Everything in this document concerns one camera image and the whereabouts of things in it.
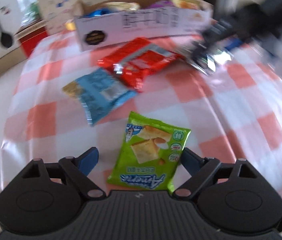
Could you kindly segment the green cracker packet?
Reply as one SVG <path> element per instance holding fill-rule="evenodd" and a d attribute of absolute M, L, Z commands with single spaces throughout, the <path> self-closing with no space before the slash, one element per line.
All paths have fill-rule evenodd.
<path fill-rule="evenodd" d="M 107 182 L 141 190 L 173 192 L 173 177 L 190 133 L 188 128 L 131 112 Z"/>

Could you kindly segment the light blue snack packet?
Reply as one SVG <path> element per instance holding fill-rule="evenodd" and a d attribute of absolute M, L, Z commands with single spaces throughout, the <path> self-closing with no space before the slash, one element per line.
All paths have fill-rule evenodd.
<path fill-rule="evenodd" d="M 81 103 L 92 126 L 137 95 L 103 68 L 75 79 L 62 90 Z"/>

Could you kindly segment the silver foil snack bag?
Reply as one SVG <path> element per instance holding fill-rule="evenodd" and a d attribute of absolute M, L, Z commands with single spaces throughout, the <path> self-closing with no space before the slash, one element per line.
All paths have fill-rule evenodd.
<path fill-rule="evenodd" d="M 188 62 L 202 74 L 211 75 L 216 72 L 218 67 L 224 66 L 232 58 L 232 53 L 225 48 L 219 46 L 206 48 L 198 43 L 191 49 Z"/>

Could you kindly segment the purple snack bag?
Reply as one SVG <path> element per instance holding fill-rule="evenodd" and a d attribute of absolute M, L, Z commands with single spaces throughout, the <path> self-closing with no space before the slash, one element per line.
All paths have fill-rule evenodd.
<path fill-rule="evenodd" d="M 165 7 L 174 7 L 174 4 L 171 1 L 160 0 L 149 5 L 147 9 L 165 8 Z"/>

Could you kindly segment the red snack bag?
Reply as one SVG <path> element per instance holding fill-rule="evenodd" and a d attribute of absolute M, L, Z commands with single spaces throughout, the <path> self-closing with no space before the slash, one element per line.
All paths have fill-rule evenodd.
<path fill-rule="evenodd" d="M 144 37 L 137 37 L 98 60 L 128 87 L 142 91 L 145 79 L 183 59 L 179 53 L 167 50 Z"/>

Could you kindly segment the yellow chips packet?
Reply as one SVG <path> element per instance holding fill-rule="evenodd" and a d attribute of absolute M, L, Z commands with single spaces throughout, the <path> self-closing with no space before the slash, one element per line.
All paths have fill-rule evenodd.
<path fill-rule="evenodd" d="M 198 0 L 170 0 L 175 7 L 181 9 L 200 10 L 200 1 Z"/>

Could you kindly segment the red gift box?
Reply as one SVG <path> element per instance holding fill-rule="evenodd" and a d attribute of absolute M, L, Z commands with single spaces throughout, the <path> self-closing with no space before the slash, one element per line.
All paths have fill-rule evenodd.
<path fill-rule="evenodd" d="M 47 25 L 44 20 L 37 20 L 34 23 L 20 27 L 15 34 L 16 40 L 21 44 L 21 48 L 28 58 L 40 41 L 48 37 Z"/>

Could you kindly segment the white cardboard milk box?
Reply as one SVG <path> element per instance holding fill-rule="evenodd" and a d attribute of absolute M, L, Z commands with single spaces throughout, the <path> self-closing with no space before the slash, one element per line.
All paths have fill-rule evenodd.
<path fill-rule="evenodd" d="M 196 34 L 210 25 L 213 15 L 213 6 L 200 0 L 196 1 L 193 9 L 149 8 L 160 0 L 118 1 L 136 2 L 143 8 L 91 18 L 77 17 L 74 20 L 76 37 L 82 51 L 129 42 L 136 37 L 156 38 Z"/>

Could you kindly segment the popcorn snack bag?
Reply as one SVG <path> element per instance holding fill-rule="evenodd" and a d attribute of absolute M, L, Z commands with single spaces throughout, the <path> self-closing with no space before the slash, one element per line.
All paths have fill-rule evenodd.
<path fill-rule="evenodd" d="M 102 6 L 115 12 L 136 11 L 141 8 L 140 5 L 135 2 L 107 2 Z"/>

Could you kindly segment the dark blue foil snack bag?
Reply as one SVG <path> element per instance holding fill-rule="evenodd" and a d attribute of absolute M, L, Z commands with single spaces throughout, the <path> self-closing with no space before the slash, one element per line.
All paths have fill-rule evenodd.
<path fill-rule="evenodd" d="M 103 16 L 103 15 L 107 15 L 107 14 L 111 14 L 111 13 L 113 13 L 113 11 L 111 9 L 100 8 L 100 9 L 97 9 L 95 11 L 92 11 L 92 12 L 86 14 L 84 17 L 92 18 L 92 17 Z"/>

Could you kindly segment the clear plastic bag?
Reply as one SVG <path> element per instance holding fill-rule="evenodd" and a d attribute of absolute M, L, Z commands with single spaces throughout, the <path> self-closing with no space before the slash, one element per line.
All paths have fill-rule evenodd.
<path fill-rule="evenodd" d="M 17 0 L 22 13 L 21 27 L 27 27 L 41 18 L 37 0 Z"/>

